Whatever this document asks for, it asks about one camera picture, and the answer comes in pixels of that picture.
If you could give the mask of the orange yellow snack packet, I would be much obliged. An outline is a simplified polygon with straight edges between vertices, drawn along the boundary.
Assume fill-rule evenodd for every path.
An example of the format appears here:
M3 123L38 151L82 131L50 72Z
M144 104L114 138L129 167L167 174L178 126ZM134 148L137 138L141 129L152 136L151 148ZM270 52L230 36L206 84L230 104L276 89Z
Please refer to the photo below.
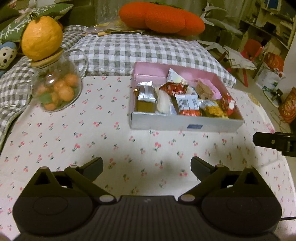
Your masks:
M200 100L199 108L207 117L229 119L219 104L213 100Z

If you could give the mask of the orange red snack packet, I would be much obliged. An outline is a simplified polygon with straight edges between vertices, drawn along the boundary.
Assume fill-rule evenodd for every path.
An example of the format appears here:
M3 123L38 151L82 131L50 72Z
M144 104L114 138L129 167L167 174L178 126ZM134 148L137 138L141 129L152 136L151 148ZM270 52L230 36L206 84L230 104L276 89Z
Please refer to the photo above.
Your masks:
M199 108L200 99L197 95L192 94L179 94L175 96L179 115L185 116L201 116L201 111Z

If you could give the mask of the clear wafer biscuit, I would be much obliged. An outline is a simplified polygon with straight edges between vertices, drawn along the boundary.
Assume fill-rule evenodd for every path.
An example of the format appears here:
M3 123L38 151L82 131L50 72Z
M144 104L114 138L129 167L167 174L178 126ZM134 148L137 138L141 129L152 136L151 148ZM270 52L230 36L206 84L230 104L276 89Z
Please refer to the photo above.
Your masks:
M197 86L195 87L197 94L200 99L211 99L213 97L213 91L208 85L205 85L201 80L197 81Z

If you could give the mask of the gold foil snack bar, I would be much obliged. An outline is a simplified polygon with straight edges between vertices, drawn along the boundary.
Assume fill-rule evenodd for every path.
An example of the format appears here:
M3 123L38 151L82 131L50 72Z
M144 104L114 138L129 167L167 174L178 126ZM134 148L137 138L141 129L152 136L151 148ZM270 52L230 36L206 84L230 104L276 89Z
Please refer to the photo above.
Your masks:
M137 100L137 112L154 113L155 104L156 103L144 102L144 101Z

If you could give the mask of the white silver snack packet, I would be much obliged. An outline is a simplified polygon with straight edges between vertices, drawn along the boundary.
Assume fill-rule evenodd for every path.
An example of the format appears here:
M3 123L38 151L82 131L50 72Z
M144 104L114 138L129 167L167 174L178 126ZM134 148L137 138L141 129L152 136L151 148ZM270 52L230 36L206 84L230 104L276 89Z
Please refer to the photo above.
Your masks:
M154 95L154 84L152 81L140 82L137 84L137 88L137 100L151 103L156 102L156 97Z

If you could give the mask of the small white snack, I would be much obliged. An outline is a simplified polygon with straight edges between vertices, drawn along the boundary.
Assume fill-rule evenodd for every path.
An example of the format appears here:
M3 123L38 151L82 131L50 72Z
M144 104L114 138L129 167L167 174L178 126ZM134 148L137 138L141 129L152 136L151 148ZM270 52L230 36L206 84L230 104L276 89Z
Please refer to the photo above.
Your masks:
M166 81L171 83L176 83L176 84L189 85L189 82L185 80L185 78L180 76L177 72L175 72L171 68L169 69Z

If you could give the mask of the red gift bag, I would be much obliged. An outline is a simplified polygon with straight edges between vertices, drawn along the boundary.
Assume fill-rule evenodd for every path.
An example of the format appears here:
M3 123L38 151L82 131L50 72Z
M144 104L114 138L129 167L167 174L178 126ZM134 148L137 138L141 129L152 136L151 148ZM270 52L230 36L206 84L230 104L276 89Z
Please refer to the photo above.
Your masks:
M291 124L295 119L295 110L296 108L296 89L293 87L288 94L285 101L282 103L282 105L279 107L279 113L283 120Z

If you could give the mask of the cherry print cloth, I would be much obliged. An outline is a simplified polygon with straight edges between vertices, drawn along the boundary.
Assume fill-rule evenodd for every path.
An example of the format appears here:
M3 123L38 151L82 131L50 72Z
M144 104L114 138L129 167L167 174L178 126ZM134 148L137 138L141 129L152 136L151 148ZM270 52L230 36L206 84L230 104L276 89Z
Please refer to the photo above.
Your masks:
M129 77L86 77L76 102L56 113L30 104L16 121L1 153L1 232L19 231L12 209L27 182L41 166L62 171L92 158L104 161L96 184L115 195L174 195L198 180L190 161L198 156L233 170L253 166L265 179L287 221L276 234L295 240L295 186L285 157L252 142L255 132L273 131L263 108L247 93L230 89L243 115L234 133L132 130L129 127Z

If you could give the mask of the silver box with pink interior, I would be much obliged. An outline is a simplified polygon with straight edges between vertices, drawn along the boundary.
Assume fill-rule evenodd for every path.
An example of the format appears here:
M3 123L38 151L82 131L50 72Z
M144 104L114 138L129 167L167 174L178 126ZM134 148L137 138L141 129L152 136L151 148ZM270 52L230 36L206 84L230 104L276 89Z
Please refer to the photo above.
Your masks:
M132 129L232 133L243 123L236 102L216 74L177 65L135 63Z

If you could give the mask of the glass jar with kumquats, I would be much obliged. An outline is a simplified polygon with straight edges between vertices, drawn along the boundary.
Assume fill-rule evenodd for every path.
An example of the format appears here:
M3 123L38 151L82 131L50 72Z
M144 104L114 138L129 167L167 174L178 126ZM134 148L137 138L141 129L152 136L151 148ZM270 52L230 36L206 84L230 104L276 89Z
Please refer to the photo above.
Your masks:
M70 60L70 55L82 55L82 67ZM32 99L47 112L55 112L71 105L81 94L82 77L88 67L88 58L79 49L64 51L59 48L51 56L32 61Z

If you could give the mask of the red plastic stool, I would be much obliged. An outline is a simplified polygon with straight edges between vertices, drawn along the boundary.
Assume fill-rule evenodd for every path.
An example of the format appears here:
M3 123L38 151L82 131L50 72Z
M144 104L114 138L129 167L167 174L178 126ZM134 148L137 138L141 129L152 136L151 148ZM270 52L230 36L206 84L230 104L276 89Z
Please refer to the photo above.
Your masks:
M254 39L248 39L240 54L243 56L243 58L253 62L255 58L259 56L262 50L263 46L260 42Z

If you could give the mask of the grey white checkered cushion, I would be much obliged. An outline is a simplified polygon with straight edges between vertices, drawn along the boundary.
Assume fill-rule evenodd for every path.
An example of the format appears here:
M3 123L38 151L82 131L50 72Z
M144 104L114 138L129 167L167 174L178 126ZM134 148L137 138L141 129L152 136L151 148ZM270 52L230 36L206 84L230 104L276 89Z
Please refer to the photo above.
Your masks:
M230 74L197 41L148 34L83 36L85 26L66 27L61 47L81 50L88 58L87 76L129 76L135 62L173 64L215 73L227 87L236 85ZM30 103L31 60L23 56L1 77L1 143L8 129Z

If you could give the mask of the large orange fruit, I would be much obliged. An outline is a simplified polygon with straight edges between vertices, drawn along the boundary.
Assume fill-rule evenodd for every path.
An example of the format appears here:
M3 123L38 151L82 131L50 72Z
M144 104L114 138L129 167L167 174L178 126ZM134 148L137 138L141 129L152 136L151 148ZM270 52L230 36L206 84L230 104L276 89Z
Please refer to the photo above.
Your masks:
M50 16L32 20L23 32L21 47L33 61L43 60L55 53L63 40L61 26Z

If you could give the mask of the blue plush doll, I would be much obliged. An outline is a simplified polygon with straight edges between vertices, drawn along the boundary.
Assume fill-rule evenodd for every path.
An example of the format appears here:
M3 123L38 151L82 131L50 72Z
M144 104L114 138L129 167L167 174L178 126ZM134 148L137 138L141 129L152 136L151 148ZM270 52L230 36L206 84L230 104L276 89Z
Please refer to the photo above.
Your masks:
M0 49L0 77L7 72L8 67L15 59L17 54L17 46L14 42L5 42L1 44Z

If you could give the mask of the red orange plush pillow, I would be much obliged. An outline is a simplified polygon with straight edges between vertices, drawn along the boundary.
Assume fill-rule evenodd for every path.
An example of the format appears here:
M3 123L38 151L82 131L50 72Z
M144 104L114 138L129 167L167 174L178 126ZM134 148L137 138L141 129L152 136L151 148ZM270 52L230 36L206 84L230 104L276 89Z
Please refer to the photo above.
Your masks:
M158 3L128 3L120 8L118 15L130 28L161 34L188 37L199 35L205 30L204 21L194 13Z

